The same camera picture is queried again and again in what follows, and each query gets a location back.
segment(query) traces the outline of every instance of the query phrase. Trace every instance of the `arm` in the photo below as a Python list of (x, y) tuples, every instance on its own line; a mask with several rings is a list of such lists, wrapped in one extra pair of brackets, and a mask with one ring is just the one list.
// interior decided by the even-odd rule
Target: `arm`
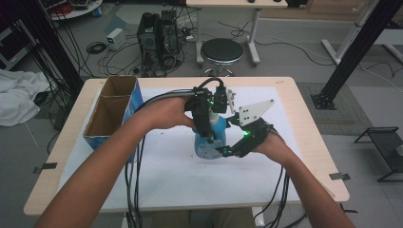
[(354, 227), (305, 164), (279, 136), (269, 134), (255, 151), (285, 168), (313, 227)]
[(150, 130), (194, 127), (183, 98), (150, 104), (130, 117), (96, 149), (66, 182), (35, 227), (89, 227), (95, 220), (134, 148)]

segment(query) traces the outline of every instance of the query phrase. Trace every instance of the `round black stool seat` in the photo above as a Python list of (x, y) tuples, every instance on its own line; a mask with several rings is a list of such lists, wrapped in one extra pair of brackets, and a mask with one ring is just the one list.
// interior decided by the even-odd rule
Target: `round black stool seat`
[(212, 39), (201, 46), (201, 56), (216, 64), (232, 64), (242, 57), (243, 48), (230, 39)]

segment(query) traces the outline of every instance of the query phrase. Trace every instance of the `black chair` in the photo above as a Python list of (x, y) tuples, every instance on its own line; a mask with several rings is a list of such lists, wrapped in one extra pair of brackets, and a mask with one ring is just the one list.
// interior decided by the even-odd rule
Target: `black chair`
[[(224, 66), (232, 65), (240, 60), (243, 55), (243, 48), (237, 42), (230, 39), (212, 39), (202, 44), (201, 57), (206, 62), (213, 64), (214, 67), (207, 69), (202, 76), (211, 77), (235, 76), (229, 69)], [(228, 72), (227, 75), (221, 75), (223, 71)]]

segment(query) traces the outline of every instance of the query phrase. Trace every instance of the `table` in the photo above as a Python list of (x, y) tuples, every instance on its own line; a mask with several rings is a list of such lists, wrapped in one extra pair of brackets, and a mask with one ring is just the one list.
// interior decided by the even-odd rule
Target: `table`
[[(344, 182), (332, 180), (329, 177), (329, 174), (338, 171), (292, 78), (237, 77), (222, 79), (228, 86), (275, 87), (282, 100), (289, 124), (293, 129), (302, 160), (336, 201), (346, 201), (349, 198)], [(192, 87), (203, 81), (205, 78), (139, 79), (141, 88)], [(59, 139), (48, 157), (47, 163), (57, 162), (58, 164), (55, 169), (44, 169), (42, 171), (24, 208), (27, 215), (41, 215), (55, 196), (67, 158), (72, 151), (97, 90), (102, 88), (104, 83), (104, 79), (86, 81)]]
[(51, 19), (53, 21), (59, 21), (59, 20), (65, 20), (65, 19), (70, 19), (74, 17), (78, 17), (84, 14), (87, 14), (89, 12), (95, 11), (97, 8), (99, 8), (102, 4), (103, 0), (96, 0), (96, 1), (88, 1), (88, 6), (86, 9), (74, 9), (71, 13), (66, 14), (66, 15), (58, 15), (57, 13), (51, 14)]
[(197, 63), (202, 64), (203, 63), (203, 58), (201, 55), (201, 48), (202, 48), (202, 16), (201, 16), (201, 11), (202, 9), (210, 9), (212, 10), (211, 13), (209, 14), (209, 18), (211, 15), (218, 16), (220, 14), (224, 14), (225, 18), (230, 18), (228, 16), (229, 9), (236, 9), (234, 11), (234, 17), (232, 18), (238, 18), (242, 12), (239, 11), (239, 9), (243, 10), (252, 10), (253, 11), (253, 17), (252, 17), (252, 30), (251, 30), (251, 35), (247, 36), (248, 39), (248, 47), (249, 50), (252, 54), (252, 60), (254, 65), (256, 66), (257, 64), (260, 63), (260, 59), (258, 56), (258, 52), (255, 47), (255, 34), (258, 28), (258, 20), (259, 20), (259, 14), (261, 9), (263, 8), (270, 8), (270, 9), (282, 9), (282, 8), (287, 8), (287, 2), (285, 0), (281, 0), (280, 2), (275, 2), (274, 0), (256, 0), (255, 3), (249, 3), (247, 0), (223, 0), (223, 1), (217, 1), (217, 0), (187, 0), (186, 5), (192, 8), (199, 8), (197, 11), (197, 18), (198, 18), (198, 23), (197, 23), (197, 40), (196, 40), (196, 52), (197, 52)]
[[(367, 19), (370, 17), (373, 12), (376, 4), (378, 4), (378, 0), (371, 0), (368, 3), (368, 7), (361, 13), (359, 18), (353, 23), (350, 28), (349, 33), (344, 38), (343, 42), (340, 44), (338, 50), (335, 50), (330, 42), (327, 39), (323, 39), (322, 45), (329, 52), (332, 59), (338, 65), (340, 64), (341, 58), (343, 58), (347, 49), (350, 47), (350, 44), (356, 38), (358, 33), (361, 31), (361, 28), (366, 23)], [(374, 42), (374, 45), (383, 45), (400, 63), (403, 64), (403, 54), (396, 49), (393, 45), (403, 45), (403, 30), (402, 29), (387, 29), (385, 28), (379, 37)]]

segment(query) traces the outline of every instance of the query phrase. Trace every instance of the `hand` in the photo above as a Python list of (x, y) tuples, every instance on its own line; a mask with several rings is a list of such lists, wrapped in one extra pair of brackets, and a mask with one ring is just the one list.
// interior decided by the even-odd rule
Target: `hand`
[(182, 97), (165, 98), (144, 107), (136, 113), (136, 118), (147, 122), (149, 130), (168, 129), (177, 125), (195, 128), (193, 120), (184, 115), (186, 102), (187, 99)]
[(258, 145), (253, 151), (266, 155), (269, 159), (281, 164), (282, 166), (293, 158), (297, 158), (285, 141), (274, 133), (267, 134), (264, 142)]

